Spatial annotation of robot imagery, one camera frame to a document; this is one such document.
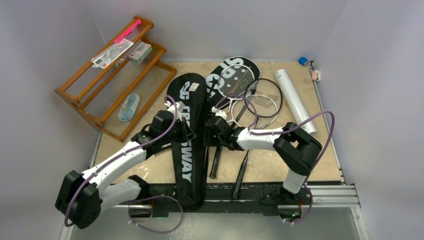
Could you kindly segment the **black badminton racket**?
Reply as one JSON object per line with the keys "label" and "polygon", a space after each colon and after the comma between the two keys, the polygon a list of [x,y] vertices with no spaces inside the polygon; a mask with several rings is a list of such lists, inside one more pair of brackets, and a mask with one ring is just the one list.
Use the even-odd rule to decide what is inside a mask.
{"label": "black badminton racket", "polygon": [[282,108],[282,93],[273,81],[259,78],[250,83],[244,92],[245,100],[237,102],[231,114],[239,127],[247,127],[251,123],[255,130],[261,130],[271,125]]}

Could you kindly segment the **white shuttlecock tube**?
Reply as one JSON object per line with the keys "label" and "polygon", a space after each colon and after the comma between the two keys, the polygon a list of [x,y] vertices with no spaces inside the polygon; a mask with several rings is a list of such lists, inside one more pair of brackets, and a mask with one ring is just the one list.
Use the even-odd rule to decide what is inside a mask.
{"label": "white shuttlecock tube", "polygon": [[285,69],[279,69],[274,73],[274,76],[296,123],[299,125],[305,122],[310,116],[287,71]]}

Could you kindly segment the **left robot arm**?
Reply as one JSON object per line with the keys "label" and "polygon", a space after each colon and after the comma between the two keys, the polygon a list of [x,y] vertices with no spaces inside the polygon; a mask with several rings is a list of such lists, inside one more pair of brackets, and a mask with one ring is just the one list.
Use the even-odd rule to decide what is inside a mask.
{"label": "left robot arm", "polygon": [[65,175],[54,205],[64,215],[64,225],[85,229],[100,213],[126,202],[142,205],[161,198],[175,201],[165,193],[152,195],[150,184],[136,175],[121,183],[114,181],[172,143],[187,143],[195,137],[188,112],[159,111],[148,129],[138,132],[112,156],[83,172],[72,170]]}

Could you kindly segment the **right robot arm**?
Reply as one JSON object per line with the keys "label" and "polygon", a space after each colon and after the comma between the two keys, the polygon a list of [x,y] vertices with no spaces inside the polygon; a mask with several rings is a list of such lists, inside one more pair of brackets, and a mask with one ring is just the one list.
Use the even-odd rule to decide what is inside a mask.
{"label": "right robot arm", "polygon": [[327,148],[294,122],[275,129],[251,130],[230,126],[223,117],[216,115],[205,127],[212,145],[230,151],[277,152],[289,168],[280,191],[282,200],[288,204],[300,198],[300,189]]}

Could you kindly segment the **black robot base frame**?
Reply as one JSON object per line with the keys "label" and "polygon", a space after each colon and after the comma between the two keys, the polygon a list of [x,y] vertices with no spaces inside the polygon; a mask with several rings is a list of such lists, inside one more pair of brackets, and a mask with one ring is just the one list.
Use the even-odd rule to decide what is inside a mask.
{"label": "black robot base frame", "polygon": [[154,202],[128,201],[114,207],[128,207],[135,217],[146,209],[154,218],[170,213],[262,214],[297,221],[313,208],[350,208],[360,206],[353,185],[316,185],[303,187],[297,194],[283,189],[282,182],[208,183],[203,200],[193,207],[183,207],[177,199],[176,184],[150,183],[150,192],[174,197],[157,198]]}

